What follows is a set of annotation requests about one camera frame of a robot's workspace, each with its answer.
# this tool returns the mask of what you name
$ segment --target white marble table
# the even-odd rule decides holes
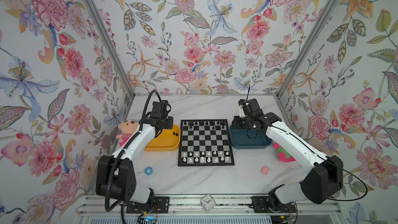
[[[165,96],[172,110],[174,124],[182,119],[228,119],[232,123],[238,115],[238,101],[243,96]],[[264,113],[274,112],[281,117],[273,96],[256,96]],[[129,119],[140,119],[147,97],[136,96]],[[158,100],[155,95],[152,101]],[[234,166],[178,167],[178,149],[173,152],[142,152],[134,162],[137,183],[155,190],[155,194],[255,194],[267,193],[272,188],[302,180],[304,170],[297,162],[284,163],[277,159],[272,146],[258,150],[237,150],[233,148]],[[154,174],[146,176],[144,169],[153,168]],[[270,171],[264,175],[261,168]]]

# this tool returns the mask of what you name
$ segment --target clock face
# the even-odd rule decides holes
[[[206,211],[211,210],[216,205],[216,202],[214,201],[214,199],[211,197],[210,194],[207,194],[205,197],[203,197],[200,200],[200,203],[202,204],[203,208]]]

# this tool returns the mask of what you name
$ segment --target floral wallpaper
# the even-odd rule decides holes
[[[360,177],[368,195],[340,202],[348,223],[398,222],[398,10],[396,0],[340,0],[282,96],[296,132]],[[365,186],[348,173],[341,200]]]
[[[131,99],[81,0],[0,0],[0,19],[0,222],[72,223]]]
[[[94,0],[135,92],[275,93],[327,0]]]

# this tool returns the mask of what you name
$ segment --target orange lily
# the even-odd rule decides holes
[[[138,46],[138,47],[140,48],[140,52],[141,52],[141,61],[134,63],[134,64],[131,66],[131,69],[130,69],[129,72],[131,72],[132,69],[133,69],[135,66],[139,67],[139,66],[142,65],[141,71],[142,71],[142,69],[144,69],[144,72],[143,72],[142,75],[141,75],[141,77],[142,77],[142,76],[145,74],[145,70],[146,70],[145,65],[149,65],[149,66],[152,66],[152,67],[159,67],[159,66],[155,66],[155,65],[149,63],[149,61],[151,61],[151,60],[153,60],[153,59],[144,60],[144,55],[142,54],[141,47],[140,47],[140,46]]]
[[[301,78],[303,79],[302,82],[299,82],[299,84],[300,84],[300,83],[302,83],[302,84],[301,84],[300,86],[297,86],[297,87],[302,87],[302,86],[305,85],[305,83],[308,82],[308,84],[310,85],[311,94],[314,95],[313,92],[312,92],[311,81],[313,81],[313,82],[315,82],[315,83],[317,83],[317,82],[316,82],[311,76],[312,76],[313,73],[315,73],[316,69],[319,67],[319,64],[321,64],[321,62],[318,63],[318,65],[316,66],[316,68],[315,68],[309,75],[307,75],[306,73],[303,73],[303,72],[301,72],[301,73],[299,73],[298,75],[296,75],[296,76],[301,75]]]

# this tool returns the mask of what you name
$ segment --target plush toy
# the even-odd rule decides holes
[[[134,134],[134,132],[137,130],[138,125],[138,121],[129,119],[123,121],[117,126],[120,130],[122,130],[122,134],[116,136],[116,138],[119,139],[120,146],[123,146],[127,142],[127,140],[129,140],[131,135]]]
[[[292,162],[296,161],[283,147],[278,145],[277,143],[273,143],[273,147],[277,150],[278,152],[278,159],[279,161],[282,162]]]

